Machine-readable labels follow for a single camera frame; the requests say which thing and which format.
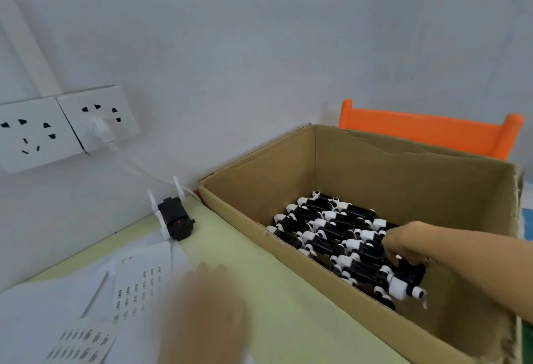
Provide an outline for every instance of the orange chair backrest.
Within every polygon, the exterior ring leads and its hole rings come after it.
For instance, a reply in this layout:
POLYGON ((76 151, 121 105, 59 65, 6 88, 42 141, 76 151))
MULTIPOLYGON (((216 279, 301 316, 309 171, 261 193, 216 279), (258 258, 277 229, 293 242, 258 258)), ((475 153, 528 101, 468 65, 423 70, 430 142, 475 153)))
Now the orange chair backrest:
POLYGON ((523 123, 520 114, 509 114, 502 125, 497 125, 450 117, 353 109, 352 101, 346 99, 342 102, 338 126, 506 159, 523 123))

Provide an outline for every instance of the cable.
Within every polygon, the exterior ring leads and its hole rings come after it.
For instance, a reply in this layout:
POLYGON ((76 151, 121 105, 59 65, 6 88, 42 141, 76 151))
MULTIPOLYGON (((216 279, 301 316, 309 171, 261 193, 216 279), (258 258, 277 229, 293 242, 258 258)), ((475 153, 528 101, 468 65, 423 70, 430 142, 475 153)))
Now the cable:
MULTIPOLYGON (((89 121, 89 132, 93 134, 96 138, 99 138, 102 140, 104 144, 107 145, 107 147, 112 151, 115 152, 118 159, 126 166, 130 167, 133 170, 136 170, 139 173, 142 173, 145 176, 150 177, 151 179, 158 180, 162 183, 170 184, 172 186, 179 186, 177 182, 169 182, 167 180, 160 179, 143 168, 141 168, 139 165, 135 164, 129 159, 124 158, 120 152, 118 152, 117 143, 116 143, 116 135, 111 129, 111 127, 102 119, 102 118, 94 118, 89 121)), ((185 192, 189 193, 191 196, 193 196, 197 201, 201 202, 203 204, 203 201, 201 198, 199 198, 195 192, 188 189, 187 187, 180 186, 185 192)))

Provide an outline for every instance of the hand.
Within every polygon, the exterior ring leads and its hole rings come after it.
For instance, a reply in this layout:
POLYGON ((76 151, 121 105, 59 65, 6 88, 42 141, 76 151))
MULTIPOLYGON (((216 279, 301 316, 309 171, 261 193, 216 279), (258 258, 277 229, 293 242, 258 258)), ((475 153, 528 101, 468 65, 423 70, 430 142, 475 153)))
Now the hand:
POLYGON ((389 260, 395 266, 398 266, 399 261, 396 255, 400 255, 412 265, 427 265, 429 262, 428 257, 414 251, 413 246, 414 240, 420 235, 420 232, 428 230, 431 230, 430 225, 418 221, 389 229, 387 235, 382 240, 385 253, 387 253, 389 260))
POLYGON ((246 307, 224 266, 190 272, 169 301, 159 364, 239 364, 246 307))

